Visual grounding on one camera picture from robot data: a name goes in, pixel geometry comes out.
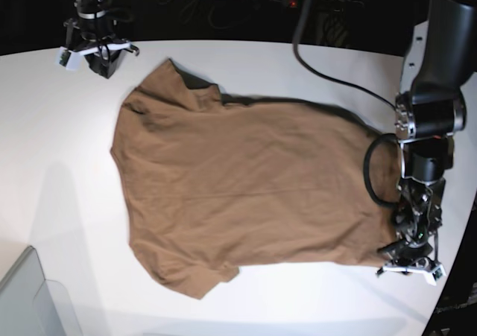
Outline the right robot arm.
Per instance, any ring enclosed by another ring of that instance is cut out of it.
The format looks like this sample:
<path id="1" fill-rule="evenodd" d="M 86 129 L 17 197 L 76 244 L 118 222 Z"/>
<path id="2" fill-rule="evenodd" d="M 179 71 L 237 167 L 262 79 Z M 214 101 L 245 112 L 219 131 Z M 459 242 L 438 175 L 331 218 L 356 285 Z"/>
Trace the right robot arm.
<path id="1" fill-rule="evenodd" d="M 109 79 L 116 72 L 121 54 L 139 55 L 139 48 L 117 35 L 119 23 L 131 23 L 133 14 L 113 6 L 113 0 L 73 0 L 76 16 L 63 26 L 66 39 L 59 47 L 56 64 L 74 71 L 84 60 L 95 74 Z"/>

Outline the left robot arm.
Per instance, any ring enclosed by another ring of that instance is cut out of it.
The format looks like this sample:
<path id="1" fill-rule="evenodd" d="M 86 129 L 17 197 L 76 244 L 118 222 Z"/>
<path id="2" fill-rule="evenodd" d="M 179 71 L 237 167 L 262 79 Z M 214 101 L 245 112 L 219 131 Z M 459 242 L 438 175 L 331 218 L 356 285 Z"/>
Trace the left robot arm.
<path id="1" fill-rule="evenodd" d="M 446 275 L 438 258 L 444 174 L 453 166 L 453 137 L 467 124 L 461 89 L 473 74 L 475 54 L 476 0 L 430 0 L 420 69 L 391 105 L 395 131 L 376 138 L 364 155 L 367 193 L 375 204 L 392 211 L 397 235 L 379 249 L 387 257 L 381 273 L 420 274 L 430 285 Z M 399 146 L 396 202 L 380 198 L 370 179 L 373 152 L 383 142 Z"/>

